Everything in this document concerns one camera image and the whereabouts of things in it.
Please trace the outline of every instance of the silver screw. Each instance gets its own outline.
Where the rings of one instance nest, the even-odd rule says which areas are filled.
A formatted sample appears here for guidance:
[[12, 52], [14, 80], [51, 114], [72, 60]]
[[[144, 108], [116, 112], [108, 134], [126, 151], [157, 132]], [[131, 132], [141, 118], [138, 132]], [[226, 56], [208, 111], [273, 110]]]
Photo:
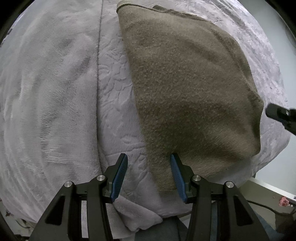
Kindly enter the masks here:
[[97, 179], [98, 181], [103, 181], [103, 180], [105, 180], [105, 176], [104, 176], [104, 175], [98, 175], [98, 176], [96, 177], [96, 179]]
[[72, 182], [71, 181], [67, 181], [64, 184], [65, 187], [69, 188], [70, 186], [72, 186]]
[[200, 181], [201, 179], [202, 179], [202, 177], [201, 176], [199, 176], [199, 175], [194, 175], [193, 177], [192, 177], [192, 179], [194, 180], [194, 181]]
[[226, 186], [229, 187], [229, 188], [233, 188], [234, 187], [234, 184], [232, 182], [227, 182], [226, 183]]

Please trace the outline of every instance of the blue gripper pad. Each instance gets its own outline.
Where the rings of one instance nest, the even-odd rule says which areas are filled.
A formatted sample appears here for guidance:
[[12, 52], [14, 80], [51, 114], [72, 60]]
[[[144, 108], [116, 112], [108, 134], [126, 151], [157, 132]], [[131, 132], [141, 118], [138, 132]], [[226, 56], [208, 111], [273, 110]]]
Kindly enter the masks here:
[[180, 198], [183, 200], [183, 202], [187, 202], [187, 195], [185, 190], [185, 182], [182, 178], [180, 169], [177, 165], [176, 159], [174, 155], [172, 154], [170, 156], [170, 167], [172, 169], [172, 174], [175, 180], [175, 184], [179, 193]]
[[118, 198], [119, 196], [121, 186], [124, 180], [124, 176], [126, 175], [127, 168], [128, 168], [128, 156], [124, 154], [124, 157], [121, 161], [121, 164], [117, 170], [117, 173], [112, 183], [112, 192], [110, 196], [112, 202], [114, 202], [115, 199]]

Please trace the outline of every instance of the gray plush blanket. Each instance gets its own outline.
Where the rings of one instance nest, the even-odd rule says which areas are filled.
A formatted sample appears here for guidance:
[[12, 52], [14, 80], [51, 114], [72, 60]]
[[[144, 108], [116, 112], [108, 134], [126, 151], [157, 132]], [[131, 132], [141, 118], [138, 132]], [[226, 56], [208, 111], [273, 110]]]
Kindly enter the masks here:
[[[0, 198], [20, 218], [37, 222], [65, 181], [88, 182], [121, 152], [129, 157], [128, 171], [119, 198], [107, 206], [114, 238], [191, 209], [176, 191], [158, 192], [147, 166], [116, 4], [35, 0], [0, 48]], [[139, 4], [196, 14], [231, 34], [264, 105], [287, 107], [274, 51], [238, 1]], [[260, 153], [210, 181], [241, 185], [288, 141], [281, 124], [262, 114]]]

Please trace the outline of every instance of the red object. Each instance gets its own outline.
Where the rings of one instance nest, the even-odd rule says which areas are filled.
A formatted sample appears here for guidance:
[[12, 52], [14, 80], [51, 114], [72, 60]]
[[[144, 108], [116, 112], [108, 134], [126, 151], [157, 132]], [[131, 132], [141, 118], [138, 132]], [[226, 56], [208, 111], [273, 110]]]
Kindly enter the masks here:
[[279, 206], [281, 206], [281, 207], [287, 207], [288, 204], [289, 204], [289, 200], [284, 196], [279, 201]]

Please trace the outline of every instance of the white wall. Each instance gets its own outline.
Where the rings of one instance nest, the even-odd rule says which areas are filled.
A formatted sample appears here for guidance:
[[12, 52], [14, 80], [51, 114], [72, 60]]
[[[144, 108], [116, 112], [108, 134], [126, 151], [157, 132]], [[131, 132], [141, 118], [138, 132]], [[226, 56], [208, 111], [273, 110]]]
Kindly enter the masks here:
[[[264, 0], [239, 0], [267, 35], [280, 64], [290, 108], [296, 109], [296, 41], [277, 12]], [[296, 136], [256, 178], [296, 194]]]

